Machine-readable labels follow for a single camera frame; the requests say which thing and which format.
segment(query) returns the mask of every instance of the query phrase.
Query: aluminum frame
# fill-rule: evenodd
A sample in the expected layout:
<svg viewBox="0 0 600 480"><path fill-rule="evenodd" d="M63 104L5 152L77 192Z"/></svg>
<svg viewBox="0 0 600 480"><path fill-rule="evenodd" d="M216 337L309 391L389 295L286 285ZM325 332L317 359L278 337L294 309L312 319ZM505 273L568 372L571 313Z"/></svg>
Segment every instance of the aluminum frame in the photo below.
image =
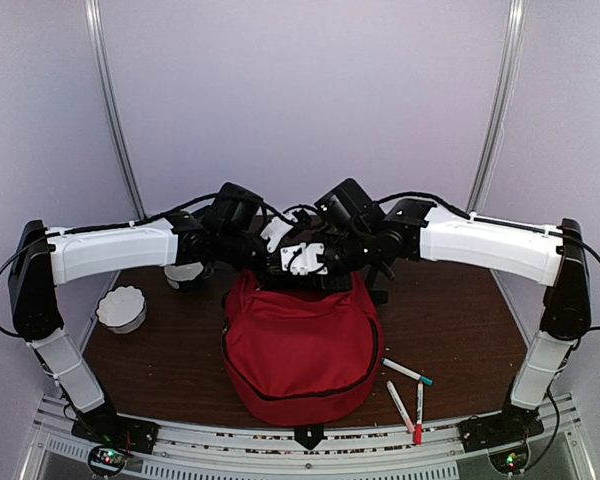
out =
<svg viewBox="0 0 600 480"><path fill-rule="evenodd" d="M100 2L99 0L85 0L85 11L87 15L87 25L89 27L89 35L91 36L91 46L98 67L100 77L100 86L102 88L102 96L104 98L105 110L111 138L118 157L118 163L122 170L122 177L127 188L127 193L131 199L135 215L138 219L147 218L147 212L142 203L142 196L136 177L133 174L131 160L129 159L129 151L124 139L122 124L120 122L120 113L116 103L116 97L113 90L113 82L111 80L111 71L109 69L109 60L107 57L107 49L102 29L102 19L100 17Z"/></svg>
<svg viewBox="0 0 600 480"><path fill-rule="evenodd" d="M484 207L483 202L491 183L496 157L502 145L504 116L512 98L520 58L526 10L527 0L511 0L493 108L491 109L489 126L482 147L480 163L467 203L467 211L469 212L480 212Z"/></svg>
<svg viewBox="0 0 600 480"><path fill-rule="evenodd" d="M562 395L556 401L562 418L559 437L569 441L575 473L581 480L595 480L590 444L571 395ZM73 422L63 414L65 405L63 400L43 398L16 478L38 480L48 454L77 462L86 459L86 452L94 444L71 436ZM540 415L546 430L534 437L534 442L550 437L555 426L555 413L549 402L540 407ZM160 430L153 454L135 454L134 463L124 473L155 480L382 480L403 478L402 475L419 479L426 478L426 472L444 472L429 478L457 480L459 461L488 453L464 453L456 427L461 420L464 417L425 422L424 441L418 447L412 445L404 425L329 429L325 432L327 438L313 451L297 444L289 429L210 427L154 420Z"/></svg>

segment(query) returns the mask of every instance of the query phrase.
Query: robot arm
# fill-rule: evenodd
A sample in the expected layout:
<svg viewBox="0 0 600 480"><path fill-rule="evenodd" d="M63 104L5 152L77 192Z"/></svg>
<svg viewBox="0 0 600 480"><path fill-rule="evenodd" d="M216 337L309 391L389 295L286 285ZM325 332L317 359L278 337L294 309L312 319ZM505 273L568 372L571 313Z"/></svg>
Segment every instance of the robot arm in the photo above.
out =
<svg viewBox="0 0 600 480"><path fill-rule="evenodd" d="M565 220L558 227L475 215L464 218L435 203L410 198L399 200L385 214L357 183L346 180L316 202L331 231L314 234L309 243L278 247L290 230L289 222L278 219L260 235L247 233L260 201L225 184L199 215L175 211L140 226L80 233L47 230L40 221L27 225L21 246L48 233L57 235L27 249L12 268L14 327L67 393L91 433L115 438L129 427L120 425L111 401L65 333L55 286L96 273L219 260L270 275L322 279L372 265L391 278L390 265L403 258L455 261L521 275L547 287L540 330L503 410L503 415L523 418L525 425L535 418L533 412L564 368L572 346L590 326L584 252L562 237L581 238L574 221Z"/></svg>

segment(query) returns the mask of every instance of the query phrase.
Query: metal pole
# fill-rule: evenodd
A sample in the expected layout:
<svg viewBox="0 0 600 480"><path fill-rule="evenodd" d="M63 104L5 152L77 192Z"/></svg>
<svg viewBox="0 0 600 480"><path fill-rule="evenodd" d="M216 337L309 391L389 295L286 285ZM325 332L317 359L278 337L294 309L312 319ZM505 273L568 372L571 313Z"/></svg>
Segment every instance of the metal pole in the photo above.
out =
<svg viewBox="0 0 600 480"><path fill-rule="evenodd" d="M107 59L107 50L105 48L104 33L102 30L102 20L100 18L99 0L85 0L85 8L93 53L96 58L98 73L100 75L100 86L102 87L109 130L111 131L111 138L113 139L118 163L122 170L122 177L127 187L129 197L131 198L131 204L133 205L136 217L139 219L146 218L147 213L142 204L140 190L138 189L138 184L129 160L129 152L122 133L120 114L113 92L113 83L111 82L111 72L109 70L109 61Z"/></svg>
<svg viewBox="0 0 600 480"><path fill-rule="evenodd" d="M512 85L515 79L520 45L522 43L522 26L526 11L526 0L511 0L509 7L509 21L504 39L502 62L498 85L491 110L491 118L487 128L487 135L482 147L480 163L467 204L467 211L480 211L483 207L484 197L489 187L491 174L498 153L500 132L504 121L504 114L511 97Z"/></svg>

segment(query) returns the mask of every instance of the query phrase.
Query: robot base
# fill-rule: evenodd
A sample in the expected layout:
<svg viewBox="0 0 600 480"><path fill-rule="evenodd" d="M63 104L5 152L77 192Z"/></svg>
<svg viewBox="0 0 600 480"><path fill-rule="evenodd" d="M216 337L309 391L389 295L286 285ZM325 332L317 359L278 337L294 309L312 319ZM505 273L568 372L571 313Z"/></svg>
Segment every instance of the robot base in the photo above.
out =
<svg viewBox="0 0 600 480"><path fill-rule="evenodd" d="M127 418L118 416L116 419L120 424L120 429L123 432L129 433L131 440L130 450L132 452L150 454L153 452L153 445L158 436L158 425L146 420L137 420L135 418ZM71 435L78 438L84 438L90 442L100 443L101 439L97 438L86 426L76 420L71 428ZM120 450L127 450L126 435L120 436L113 440L111 446Z"/></svg>
<svg viewBox="0 0 600 480"><path fill-rule="evenodd" d="M507 413L470 418L458 424L465 452L515 443L540 435L544 426L537 416L520 418Z"/></svg>

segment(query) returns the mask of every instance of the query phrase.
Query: metal grate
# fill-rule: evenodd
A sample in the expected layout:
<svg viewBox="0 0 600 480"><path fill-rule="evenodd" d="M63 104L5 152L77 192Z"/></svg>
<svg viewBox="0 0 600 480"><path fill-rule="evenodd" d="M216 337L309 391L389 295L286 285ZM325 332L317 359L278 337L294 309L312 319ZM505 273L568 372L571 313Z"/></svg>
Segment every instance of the metal grate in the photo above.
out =
<svg viewBox="0 0 600 480"><path fill-rule="evenodd" d="M150 480L262 480L274 478L306 478L297 475L258 475L251 477L235 473L208 473L176 465L166 465L160 462L145 461L142 468L142 478ZM458 468L455 462L430 467L408 468L387 474L369 474L367 476L316 475L312 479L328 478L332 480L459 480Z"/></svg>
<svg viewBox="0 0 600 480"><path fill-rule="evenodd" d="M87 460L89 450L79 443L63 438L51 437L47 444L47 450L59 455L73 458L76 460Z"/></svg>

